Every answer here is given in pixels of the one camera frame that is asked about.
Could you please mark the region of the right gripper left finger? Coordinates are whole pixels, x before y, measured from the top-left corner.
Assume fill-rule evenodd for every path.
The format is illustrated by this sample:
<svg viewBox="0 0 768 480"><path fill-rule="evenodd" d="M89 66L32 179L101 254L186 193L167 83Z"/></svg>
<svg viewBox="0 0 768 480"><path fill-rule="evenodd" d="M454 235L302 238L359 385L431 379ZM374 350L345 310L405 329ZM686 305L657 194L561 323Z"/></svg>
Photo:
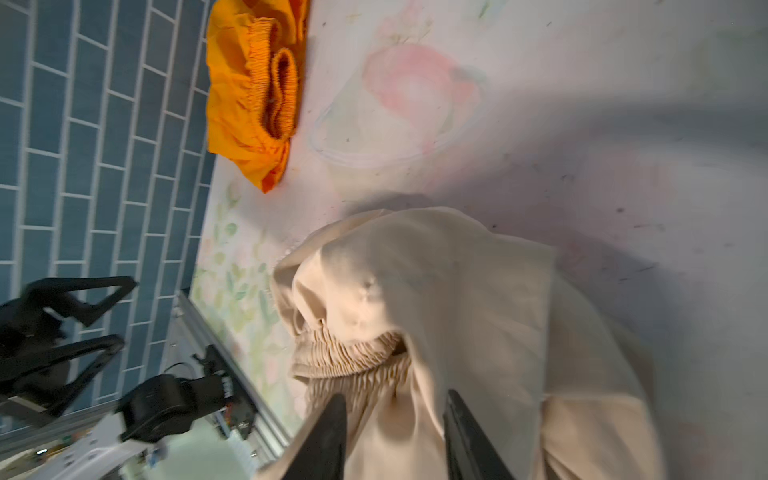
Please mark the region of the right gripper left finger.
<svg viewBox="0 0 768 480"><path fill-rule="evenodd" d="M329 398L282 479L342 480L346 446L346 401L336 393Z"/></svg>

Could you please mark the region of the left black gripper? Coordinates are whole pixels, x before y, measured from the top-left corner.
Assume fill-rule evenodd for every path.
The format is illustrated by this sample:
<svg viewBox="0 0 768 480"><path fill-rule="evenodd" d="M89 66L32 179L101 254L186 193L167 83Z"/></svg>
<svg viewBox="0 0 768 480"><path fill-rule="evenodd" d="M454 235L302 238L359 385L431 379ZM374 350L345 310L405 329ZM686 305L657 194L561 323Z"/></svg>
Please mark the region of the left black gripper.
<svg viewBox="0 0 768 480"><path fill-rule="evenodd" d="M45 311L90 326L129 295L130 276L49 277L28 284L19 299L1 306L1 414L60 417L123 349L124 339L107 335L61 345L62 322ZM76 292L115 288L98 303Z"/></svg>

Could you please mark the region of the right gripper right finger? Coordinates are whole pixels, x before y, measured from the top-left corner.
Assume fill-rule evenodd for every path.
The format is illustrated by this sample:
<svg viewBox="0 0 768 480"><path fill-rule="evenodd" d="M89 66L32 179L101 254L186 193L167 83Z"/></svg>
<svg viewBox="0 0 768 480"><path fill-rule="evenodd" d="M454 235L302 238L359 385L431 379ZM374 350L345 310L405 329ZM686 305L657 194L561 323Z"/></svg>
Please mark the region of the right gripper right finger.
<svg viewBox="0 0 768 480"><path fill-rule="evenodd" d="M449 389L444 413L450 480L514 480L461 395Z"/></svg>

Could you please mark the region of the beige shorts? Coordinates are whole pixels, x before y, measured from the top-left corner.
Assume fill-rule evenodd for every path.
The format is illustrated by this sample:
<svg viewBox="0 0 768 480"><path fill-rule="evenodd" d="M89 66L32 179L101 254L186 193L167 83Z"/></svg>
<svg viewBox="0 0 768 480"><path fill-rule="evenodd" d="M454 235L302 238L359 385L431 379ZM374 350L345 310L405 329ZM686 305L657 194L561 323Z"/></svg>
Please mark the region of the beige shorts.
<svg viewBox="0 0 768 480"><path fill-rule="evenodd" d="M517 479L664 479L652 360L548 246L447 208L328 225L278 263L308 422L346 403L348 479L444 479L458 393Z"/></svg>

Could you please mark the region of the orange shorts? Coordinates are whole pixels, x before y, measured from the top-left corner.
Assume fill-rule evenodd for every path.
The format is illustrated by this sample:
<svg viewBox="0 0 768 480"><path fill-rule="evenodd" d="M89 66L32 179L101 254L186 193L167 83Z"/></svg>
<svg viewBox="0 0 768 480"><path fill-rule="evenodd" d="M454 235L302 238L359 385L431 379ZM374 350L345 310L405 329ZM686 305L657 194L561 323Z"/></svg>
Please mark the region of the orange shorts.
<svg viewBox="0 0 768 480"><path fill-rule="evenodd" d="M264 193L284 175L298 124L309 8L307 0L219 0L209 19L208 150Z"/></svg>

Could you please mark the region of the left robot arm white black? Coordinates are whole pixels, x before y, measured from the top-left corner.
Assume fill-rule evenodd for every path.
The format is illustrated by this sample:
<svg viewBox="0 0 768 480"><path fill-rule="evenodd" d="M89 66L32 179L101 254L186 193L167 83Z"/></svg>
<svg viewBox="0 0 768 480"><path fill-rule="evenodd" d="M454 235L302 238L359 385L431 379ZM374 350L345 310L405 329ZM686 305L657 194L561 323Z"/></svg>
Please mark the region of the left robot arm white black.
<svg viewBox="0 0 768 480"><path fill-rule="evenodd" d="M130 276L49 277L2 304L2 415L32 427L62 417L125 345L115 334L69 343L63 321L90 326L136 286ZM195 360L201 377L164 373L145 380L65 452L34 466L30 478L102 479L212 414L222 416L224 429L248 437L258 407L244 382L213 345Z"/></svg>

